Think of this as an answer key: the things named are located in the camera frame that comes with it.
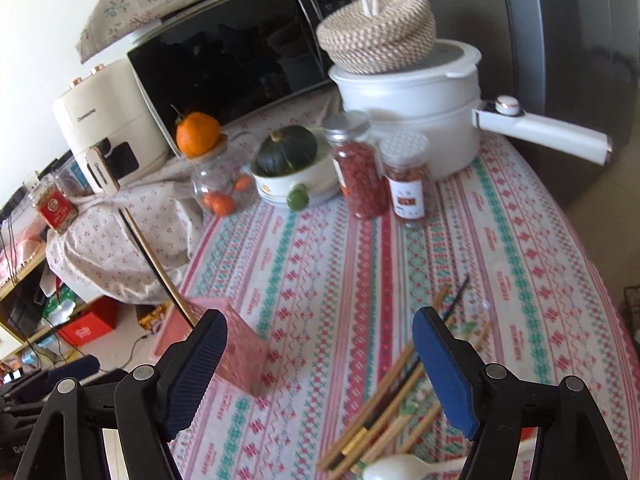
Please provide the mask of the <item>woven rattan basket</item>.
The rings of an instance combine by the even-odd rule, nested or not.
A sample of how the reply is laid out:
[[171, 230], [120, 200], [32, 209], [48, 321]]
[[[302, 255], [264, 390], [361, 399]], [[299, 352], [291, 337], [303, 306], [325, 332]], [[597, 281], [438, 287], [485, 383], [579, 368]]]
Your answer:
[[431, 53], [437, 39], [428, 0], [358, 0], [330, 14], [316, 33], [334, 65], [355, 75], [406, 68]]

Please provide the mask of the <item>red label condiment jar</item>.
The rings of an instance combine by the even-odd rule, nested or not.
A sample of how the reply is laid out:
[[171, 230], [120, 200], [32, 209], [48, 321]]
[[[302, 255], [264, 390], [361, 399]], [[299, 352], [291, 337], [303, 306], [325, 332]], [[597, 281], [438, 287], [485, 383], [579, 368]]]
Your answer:
[[78, 216], [76, 207], [50, 176], [42, 177], [32, 191], [32, 204], [47, 225], [64, 233]]

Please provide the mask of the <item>glass jar with tomatoes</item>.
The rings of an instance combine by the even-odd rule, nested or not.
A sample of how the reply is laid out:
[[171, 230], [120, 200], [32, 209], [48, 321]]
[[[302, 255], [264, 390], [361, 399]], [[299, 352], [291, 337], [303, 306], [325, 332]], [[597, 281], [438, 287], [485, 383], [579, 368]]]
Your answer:
[[229, 217], [247, 209], [256, 198], [250, 162], [258, 139], [249, 131], [222, 134], [216, 146], [191, 160], [196, 200], [215, 217]]

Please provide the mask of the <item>pink perforated utensil basket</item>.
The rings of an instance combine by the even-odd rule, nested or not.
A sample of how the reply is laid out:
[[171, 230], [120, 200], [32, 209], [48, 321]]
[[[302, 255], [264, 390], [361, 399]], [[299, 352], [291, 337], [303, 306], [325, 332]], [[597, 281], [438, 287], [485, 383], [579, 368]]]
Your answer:
[[[249, 396], [259, 396], [268, 344], [233, 309], [230, 298], [186, 298], [186, 303], [196, 322], [209, 311], [217, 311], [206, 336], [207, 350], [213, 351], [216, 363], [213, 378]], [[171, 344], [185, 340], [191, 332], [179, 310], [170, 309], [156, 336], [152, 362], [157, 362]]]

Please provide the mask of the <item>dark green squash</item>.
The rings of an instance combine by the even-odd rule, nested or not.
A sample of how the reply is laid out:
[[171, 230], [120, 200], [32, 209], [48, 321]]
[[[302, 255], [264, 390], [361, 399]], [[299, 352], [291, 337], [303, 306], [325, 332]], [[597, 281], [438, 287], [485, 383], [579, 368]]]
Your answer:
[[317, 153], [318, 141], [311, 131], [287, 126], [265, 138], [256, 155], [256, 167], [265, 177], [283, 177], [312, 165]]

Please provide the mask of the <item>black chopstick gold band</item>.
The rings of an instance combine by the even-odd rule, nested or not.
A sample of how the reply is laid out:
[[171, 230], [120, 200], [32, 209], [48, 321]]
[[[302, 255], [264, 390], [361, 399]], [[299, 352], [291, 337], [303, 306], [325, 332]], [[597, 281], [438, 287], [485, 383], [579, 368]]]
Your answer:
[[154, 273], [157, 281], [159, 281], [163, 286], [163, 289], [166, 292], [167, 296], [172, 301], [174, 306], [180, 311], [182, 317], [186, 320], [188, 325], [193, 328], [198, 322], [198, 319], [191, 312], [190, 307], [178, 291], [178, 288], [175, 286], [174, 282], [171, 281], [170, 276], [160, 263], [160, 259], [157, 258], [157, 255], [155, 255], [152, 251], [151, 245], [144, 238], [142, 231], [134, 221], [134, 217], [132, 216], [132, 214], [130, 214], [130, 211], [127, 208], [119, 208], [118, 214], [122, 219], [122, 223], [124, 224], [124, 226], [126, 226], [127, 231], [134, 240], [134, 244], [136, 244], [137, 248], [142, 253], [142, 257], [152, 269], [152, 272]]

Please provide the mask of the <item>black microwave oven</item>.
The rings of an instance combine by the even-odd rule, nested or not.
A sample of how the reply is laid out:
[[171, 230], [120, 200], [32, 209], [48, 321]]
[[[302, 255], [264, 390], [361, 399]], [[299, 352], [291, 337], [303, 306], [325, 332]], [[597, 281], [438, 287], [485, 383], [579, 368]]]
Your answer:
[[354, 0], [205, 0], [164, 18], [129, 51], [171, 151], [180, 117], [221, 125], [329, 83], [316, 29]]

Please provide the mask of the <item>bamboo chopstick three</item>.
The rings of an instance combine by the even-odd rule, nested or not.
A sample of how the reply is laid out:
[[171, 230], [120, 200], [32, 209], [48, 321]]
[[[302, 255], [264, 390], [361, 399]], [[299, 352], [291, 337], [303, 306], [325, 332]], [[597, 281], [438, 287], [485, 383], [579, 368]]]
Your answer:
[[450, 292], [450, 289], [451, 289], [451, 285], [450, 284], [446, 284], [446, 285], [442, 285], [442, 287], [437, 292], [437, 294], [435, 296], [435, 299], [433, 301], [433, 308], [437, 312], [442, 312], [442, 307], [444, 306], [444, 301], [445, 301], [446, 297], [448, 296], [448, 294]]

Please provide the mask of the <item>tall goji berry jar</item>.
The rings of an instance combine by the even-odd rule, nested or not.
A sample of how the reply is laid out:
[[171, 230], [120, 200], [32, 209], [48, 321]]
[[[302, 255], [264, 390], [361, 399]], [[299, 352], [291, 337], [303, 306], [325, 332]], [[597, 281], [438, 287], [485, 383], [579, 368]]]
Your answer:
[[341, 112], [326, 118], [322, 128], [350, 213], [360, 220], [385, 214], [387, 184], [369, 116], [359, 110]]

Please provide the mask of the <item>white electric pot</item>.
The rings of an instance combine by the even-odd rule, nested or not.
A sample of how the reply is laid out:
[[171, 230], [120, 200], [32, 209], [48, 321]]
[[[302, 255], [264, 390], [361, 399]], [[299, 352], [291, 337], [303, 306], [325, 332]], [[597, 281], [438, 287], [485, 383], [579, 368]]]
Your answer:
[[477, 65], [480, 50], [441, 39], [425, 58], [398, 72], [355, 75], [336, 65], [330, 78], [340, 90], [345, 110], [369, 115], [379, 136], [404, 131], [424, 134], [430, 142], [432, 176], [442, 179], [464, 169], [480, 150], [488, 131], [527, 141], [605, 165], [610, 138], [599, 131], [527, 113], [513, 96], [480, 97]]

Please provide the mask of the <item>white ceramic bowl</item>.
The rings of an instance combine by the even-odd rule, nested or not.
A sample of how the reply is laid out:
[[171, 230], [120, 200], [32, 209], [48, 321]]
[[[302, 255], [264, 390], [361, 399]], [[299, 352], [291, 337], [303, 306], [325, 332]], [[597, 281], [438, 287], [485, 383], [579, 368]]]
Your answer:
[[310, 127], [309, 130], [318, 141], [317, 157], [311, 166], [283, 177], [266, 177], [258, 169], [257, 156], [250, 162], [257, 193], [267, 204], [302, 211], [318, 206], [341, 192], [332, 148], [326, 142], [323, 130], [318, 127]]

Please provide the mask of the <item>orange tangerine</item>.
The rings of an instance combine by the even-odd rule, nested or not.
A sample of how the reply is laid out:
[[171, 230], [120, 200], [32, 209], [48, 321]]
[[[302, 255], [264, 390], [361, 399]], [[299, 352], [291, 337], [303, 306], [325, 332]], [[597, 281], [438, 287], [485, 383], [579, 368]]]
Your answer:
[[187, 158], [197, 158], [212, 150], [222, 135], [217, 119], [203, 112], [191, 112], [176, 125], [176, 143]]

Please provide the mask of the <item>striped patterned tablecloth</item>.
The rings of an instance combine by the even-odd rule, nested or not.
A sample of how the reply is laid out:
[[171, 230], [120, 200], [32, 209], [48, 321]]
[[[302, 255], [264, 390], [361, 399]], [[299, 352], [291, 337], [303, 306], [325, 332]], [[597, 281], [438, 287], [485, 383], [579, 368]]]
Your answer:
[[341, 197], [294, 214], [256, 203], [209, 222], [183, 292], [227, 297], [268, 344], [256, 398], [213, 382], [172, 446], [187, 479], [314, 479], [439, 289], [454, 326], [489, 324], [482, 353], [525, 380], [575, 375], [639, 474], [639, 363], [597, 268], [505, 140], [442, 181], [428, 226], [350, 216]]

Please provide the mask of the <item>disposable bamboo chopstick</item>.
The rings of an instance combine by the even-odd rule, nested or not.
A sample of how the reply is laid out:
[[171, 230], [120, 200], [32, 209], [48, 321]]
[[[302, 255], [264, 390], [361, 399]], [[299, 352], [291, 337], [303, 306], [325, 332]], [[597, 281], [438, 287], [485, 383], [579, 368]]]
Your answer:
[[429, 410], [435, 402], [439, 400], [435, 396], [430, 381], [426, 378], [423, 365], [419, 364], [408, 382], [398, 392], [398, 396], [390, 402], [370, 431], [347, 456], [350, 460], [349, 471], [353, 474], [362, 474], [363, 469], [376, 462], [385, 449], [405, 430], [409, 422], [419, 415], [423, 403], [426, 403]]

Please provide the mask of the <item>floral white cloth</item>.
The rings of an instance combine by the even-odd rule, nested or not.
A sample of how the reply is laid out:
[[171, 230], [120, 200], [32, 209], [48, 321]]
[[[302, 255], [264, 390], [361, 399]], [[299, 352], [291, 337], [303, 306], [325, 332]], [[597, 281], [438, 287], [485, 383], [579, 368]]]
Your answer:
[[127, 209], [171, 281], [179, 285], [205, 229], [196, 202], [192, 167], [173, 158], [113, 197], [78, 200], [78, 217], [63, 234], [48, 234], [51, 271], [86, 301], [101, 296], [125, 304], [159, 304], [167, 299], [119, 211]]

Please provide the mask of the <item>short red spice jar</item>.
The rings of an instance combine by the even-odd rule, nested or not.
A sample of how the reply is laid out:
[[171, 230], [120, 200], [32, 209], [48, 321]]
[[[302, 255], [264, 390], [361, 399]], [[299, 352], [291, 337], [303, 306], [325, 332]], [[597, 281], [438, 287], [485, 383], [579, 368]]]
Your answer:
[[427, 137], [410, 131], [386, 136], [381, 141], [380, 153], [397, 220], [407, 228], [427, 223], [434, 212]]

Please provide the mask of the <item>yellow cardboard box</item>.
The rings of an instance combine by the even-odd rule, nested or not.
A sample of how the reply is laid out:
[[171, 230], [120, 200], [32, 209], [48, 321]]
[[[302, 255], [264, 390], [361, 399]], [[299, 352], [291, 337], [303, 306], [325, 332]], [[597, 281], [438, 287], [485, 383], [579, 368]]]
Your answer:
[[136, 304], [134, 310], [138, 325], [146, 332], [156, 334], [162, 328], [169, 307], [170, 304]]

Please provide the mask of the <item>cream air fryer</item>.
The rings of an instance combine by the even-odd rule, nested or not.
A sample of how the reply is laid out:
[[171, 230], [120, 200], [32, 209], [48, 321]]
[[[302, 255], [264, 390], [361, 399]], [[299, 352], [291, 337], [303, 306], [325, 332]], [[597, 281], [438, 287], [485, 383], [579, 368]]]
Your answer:
[[131, 63], [98, 65], [58, 99], [58, 121], [68, 147], [101, 194], [102, 174], [124, 186], [160, 169], [169, 145], [146, 106]]

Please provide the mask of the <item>grey refrigerator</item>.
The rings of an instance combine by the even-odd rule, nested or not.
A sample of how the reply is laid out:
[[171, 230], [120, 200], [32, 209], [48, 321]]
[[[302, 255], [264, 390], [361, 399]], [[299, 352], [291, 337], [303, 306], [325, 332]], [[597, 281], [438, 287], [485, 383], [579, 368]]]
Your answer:
[[483, 100], [629, 142], [639, 84], [638, 0], [430, 0], [437, 35], [480, 50]]

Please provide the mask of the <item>red gift box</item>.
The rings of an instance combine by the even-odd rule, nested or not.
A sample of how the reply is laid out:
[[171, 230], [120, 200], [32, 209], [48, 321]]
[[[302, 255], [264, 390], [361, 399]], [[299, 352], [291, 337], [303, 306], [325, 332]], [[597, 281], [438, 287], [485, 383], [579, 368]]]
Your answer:
[[119, 307], [120, 303], [110, 297], [94, 300], [59, 328], [58, 334], [66, 344], [82, 347], [116, 328]]

